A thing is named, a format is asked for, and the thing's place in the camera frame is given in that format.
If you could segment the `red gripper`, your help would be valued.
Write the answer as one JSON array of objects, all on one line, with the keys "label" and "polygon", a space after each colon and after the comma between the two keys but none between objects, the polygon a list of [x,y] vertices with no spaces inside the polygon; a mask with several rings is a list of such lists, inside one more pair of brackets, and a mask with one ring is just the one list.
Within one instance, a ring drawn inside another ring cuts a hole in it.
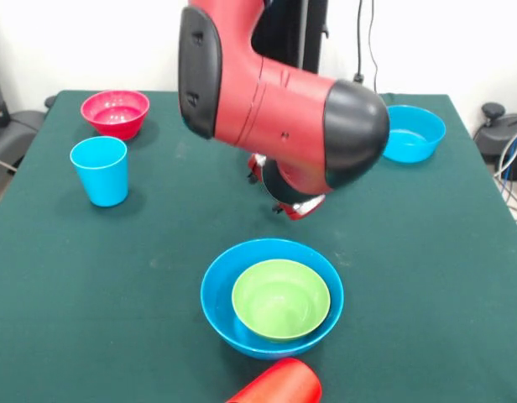
[{"label": "red gripper", "polygon": [[[257,182],[264,183],[262,177],[262,168],[266,162],[266,157],[261,154],[251,154],[248,159],[248,168],[250,173],[248,175],[248,183],[256,184]],[[308,201],[301,203],[286,204],[276,201],[272,206],[272,212],[276,214],[284,213],[292,221],[301,220],[313,213],[325,201],[324,194],[315,196]]]}]

